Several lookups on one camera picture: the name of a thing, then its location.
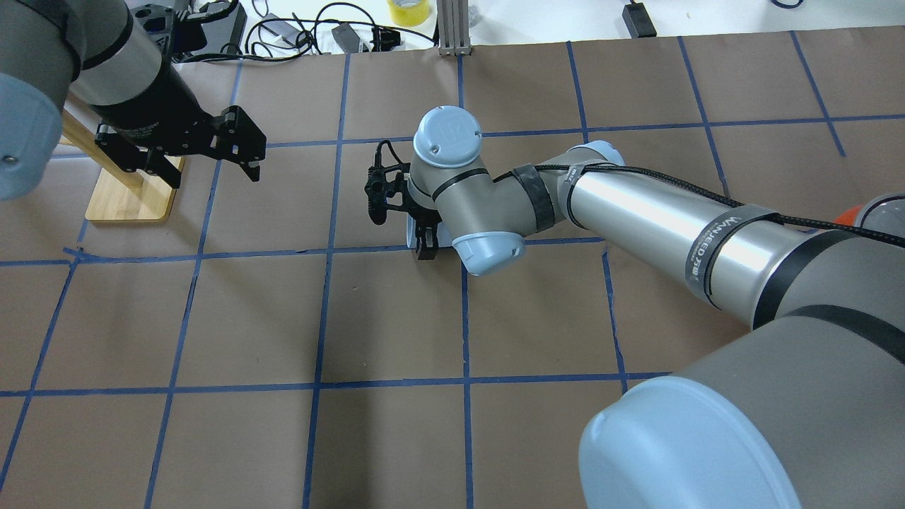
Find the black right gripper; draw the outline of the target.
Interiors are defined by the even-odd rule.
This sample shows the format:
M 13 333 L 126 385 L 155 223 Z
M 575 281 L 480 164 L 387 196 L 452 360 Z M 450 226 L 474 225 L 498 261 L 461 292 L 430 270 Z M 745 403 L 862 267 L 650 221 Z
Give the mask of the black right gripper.
M 407 173 L 395 178 L 399 184 L 399 192 L 403 197 L 404 212 L 414 217 L 416 239 L 416 258 L 418 261 L 433 261 L 440 250 L 439 226 L 442 223 L 440 214 L 434 205 L 428 202 L 426 194 L 421 192 Z

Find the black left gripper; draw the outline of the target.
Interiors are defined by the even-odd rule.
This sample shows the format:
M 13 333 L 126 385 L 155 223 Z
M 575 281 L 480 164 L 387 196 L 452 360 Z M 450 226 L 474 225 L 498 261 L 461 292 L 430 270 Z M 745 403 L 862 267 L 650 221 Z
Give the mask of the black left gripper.
M 238 105 L 213 116 L 200 107 L 95 106 L 100 124 L 95 145 L 120 167 L 138 167 L 162 179 L 170 188 L 181 188 L 181 170 L 167 157 L 146 157 L 140 149 L 175 157 L 198 155 L 226 159 L 239 165 L 252 182 L 261 180 L 261 163 L 266 158 L 267 136 Z M 219 149 L 214 138 L 219 136 Z

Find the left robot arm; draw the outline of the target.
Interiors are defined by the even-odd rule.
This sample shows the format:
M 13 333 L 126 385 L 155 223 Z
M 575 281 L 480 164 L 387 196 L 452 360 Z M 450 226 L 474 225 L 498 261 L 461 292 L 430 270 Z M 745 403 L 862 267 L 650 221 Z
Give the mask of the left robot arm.
M 267 139 L 237 105 L 204 110 L 123 1 L 2 3 L 2 199 L 41 183 L 70 95 L 100 119 L 94 144 L 116 168 L 181 185 L 172 157 L 239 165 L 261 180 Z

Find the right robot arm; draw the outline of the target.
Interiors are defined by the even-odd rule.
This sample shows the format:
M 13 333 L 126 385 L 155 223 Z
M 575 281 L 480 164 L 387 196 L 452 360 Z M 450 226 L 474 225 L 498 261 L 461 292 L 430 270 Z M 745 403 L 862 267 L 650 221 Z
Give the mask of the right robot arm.
M 644 332 L 741 336 L 629 383 L 578 463 L 589 508 L 901 508 L 903 222 L 888 199 L 853 225 L 744 205 L 627 165 L 605 141 L 492 177 L 462 107 L 428 110 L 405 196 L 472 275 L 557 223 L 601 236 L 623 351 Z

